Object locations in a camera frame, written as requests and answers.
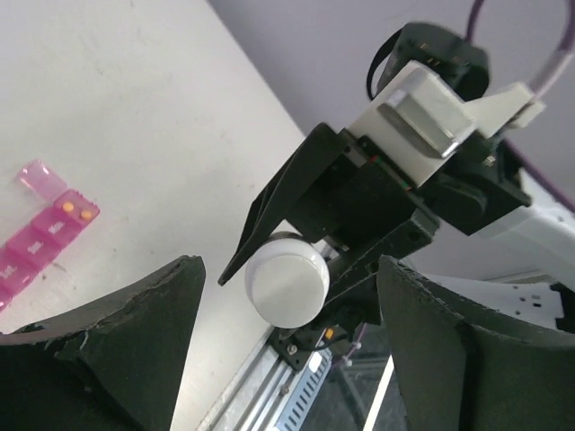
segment white cylindrical object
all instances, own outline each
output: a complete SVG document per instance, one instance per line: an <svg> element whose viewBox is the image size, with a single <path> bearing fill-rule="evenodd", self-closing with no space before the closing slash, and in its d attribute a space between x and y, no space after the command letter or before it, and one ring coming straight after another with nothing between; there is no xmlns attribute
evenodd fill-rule
<svg viewBox="0 0 575 431"><path fill-rule="evenodd" d="M309 323L322 310L329 287L330 273L320 252L296 238L263 244L245 270L250 301L277 328Z"/></svg>

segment table surface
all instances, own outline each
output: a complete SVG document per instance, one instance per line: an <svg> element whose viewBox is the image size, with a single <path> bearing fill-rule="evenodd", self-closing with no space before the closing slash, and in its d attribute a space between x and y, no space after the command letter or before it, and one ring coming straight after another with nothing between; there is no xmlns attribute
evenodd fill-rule
<svg viewBox="0 0 575 431"><path fill-rule="evenodd" d="M0 330L200 255L208 278L172 423L195 429L267 329L242 273L216 280L302 134L204 1L6 0L0 11L2 239L38 210L13 181L33 159L102 210L0 313Z"/></svg>

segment metal frame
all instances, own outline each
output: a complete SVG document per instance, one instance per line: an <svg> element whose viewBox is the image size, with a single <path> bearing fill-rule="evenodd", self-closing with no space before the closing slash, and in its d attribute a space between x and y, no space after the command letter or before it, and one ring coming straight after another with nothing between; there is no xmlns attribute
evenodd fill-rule
<svg viewBox="0 0 575 431"><path fill-rule="evenodd" d="M267 338L268 334L198 431L297 431L301 427L331 368L332 354L329 349L314 352L297 372L266 344Z"/></svg>

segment pink pill box compartment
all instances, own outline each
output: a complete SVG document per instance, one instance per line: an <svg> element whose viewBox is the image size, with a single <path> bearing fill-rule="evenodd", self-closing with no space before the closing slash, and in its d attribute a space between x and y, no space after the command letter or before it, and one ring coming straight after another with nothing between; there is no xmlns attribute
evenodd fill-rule
<svg viewBox="0 0 575 431"><path fill-rule="evenodd" d="M100 209L68 189L41 161L22 168L18 178L49 203L0 248L0 310L67 247Z"/></svg>

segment wall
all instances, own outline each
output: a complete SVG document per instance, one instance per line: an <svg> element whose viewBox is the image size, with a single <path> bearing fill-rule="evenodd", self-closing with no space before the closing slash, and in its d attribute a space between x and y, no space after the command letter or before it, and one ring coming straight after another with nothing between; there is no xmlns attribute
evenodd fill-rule
<svg viewBox="0 0 575 431"><path fill-rule="evenodd" d="M471 0L211 0L296 123L348 125L367 105L365 75L377 48L409 21L464 31ZM492 87L528 80L555 47L564 2L488 0L477 43L491 55ZM549 176L575 195L575 66L545 97L530 128L511 134ZM464 237L449 226L413 260L421 271L498 277L533 269L519 256Z"/></svg>

